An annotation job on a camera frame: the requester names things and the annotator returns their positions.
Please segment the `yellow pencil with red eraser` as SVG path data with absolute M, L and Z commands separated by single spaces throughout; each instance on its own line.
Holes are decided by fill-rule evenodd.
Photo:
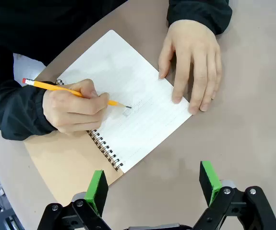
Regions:
M 70 89 L 66 89 L 66 88 L 63 88 L 63 87 L 60 87 L 60 86 L 57 86 L 57 85 L 51 85 L 51 84 L 48 84 L 48 83 L 39 82 L 39 81 L 36 81 L 36 80 L 31 80 L 31 79 L 26 79 L 26 78 L 23 78 L 22 83 L 26 84 L 26 85 L 31 85 L 31 86 L 34 86 L 34 87 L 37 87 L 37 88 L 49 90 L 49 91 L 68 91 L 68 92 L 72 93 L 73 95 L 75 95 L 77 97 L 83 98 L 83 95 L 80 92 L 70 90 Z M 109 100 L 108 105 L 132 109 L 132 107 L 130 107 L 128 105 L 123 105 L 123 104 L 121 104 L 117 101 L 113 101 L 113 100 Z

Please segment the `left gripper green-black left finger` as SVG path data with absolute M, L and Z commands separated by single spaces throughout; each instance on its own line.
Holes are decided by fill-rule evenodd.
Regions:
M 95 171 L 82 198 L 67 206 L 59 203 L 46 206 L 37 230 L 111 230 L 102 219 L 107 194 L 104 171 Z

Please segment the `person's right forearm black sleeve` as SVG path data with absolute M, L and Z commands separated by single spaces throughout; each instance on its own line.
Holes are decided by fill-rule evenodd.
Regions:
M 0 81 L 0 131 L 4 139 L 22 141 L 56 130 L 44 116 L 45 92 L 30 85 L 22 87 L 14 80 Z

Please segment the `person's right hand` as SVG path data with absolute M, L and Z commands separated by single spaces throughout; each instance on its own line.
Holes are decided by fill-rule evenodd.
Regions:
M 80 92 L 82 97 L 65 90 L 46 91 L 42 102 L 45 118 L 61 133 L 98 129 L 108 106 L 109 94 L 98 95 L 90 79 L 64 88 Z

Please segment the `person in black jacket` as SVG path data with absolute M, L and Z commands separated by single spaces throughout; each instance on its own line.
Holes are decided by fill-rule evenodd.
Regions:
M 0 0 L 0 86 L 13 76 L 13 54 L 48 65 L 85 30 L 127 0 Z

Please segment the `person's left forearm black sleeve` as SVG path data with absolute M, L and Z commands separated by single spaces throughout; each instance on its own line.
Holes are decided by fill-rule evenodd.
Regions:
M 169 0 L 167 21 L 192 20 L 205 25 L 215 35 L 229 25 L 232 9 L 229 0 Z

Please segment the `spiral notebook with kraft cover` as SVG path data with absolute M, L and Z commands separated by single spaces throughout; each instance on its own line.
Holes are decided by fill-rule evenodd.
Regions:
M 174 104 L 172 85 L 159 80 L 158 71 L 113 30 L 60 75 L 65 84 L 83 79 L 123 107 L 109 106 L 97 130 L 53 131 L 24 142 L 55 202 L 63 206 L 87 190 L 96 170 L 112 184 L 190 117 L 188 101 Z

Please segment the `person's left hand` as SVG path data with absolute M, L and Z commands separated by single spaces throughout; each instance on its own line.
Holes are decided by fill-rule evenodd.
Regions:
M 215 34 L 193 20 L 173 22 L 158 59 L 159 79 L 167 76 L 173 56 L 176 57 L 176 73 L 172 101 L 180 103 L 192 74 L 189 113 L 194 115 L 198 111 L 207 111 L 222 77 L 221 52 Z

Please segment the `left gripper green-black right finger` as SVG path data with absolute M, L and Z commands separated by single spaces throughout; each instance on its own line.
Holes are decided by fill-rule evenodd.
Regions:
M 192 230 L 220 230 L 226 217 L 237 217 L 244 230 L 276 230 L 276 217 L 262 188 L 245 191 L 224 186 L 210 161 L 200 162 L 199 182 L 208 208 Z

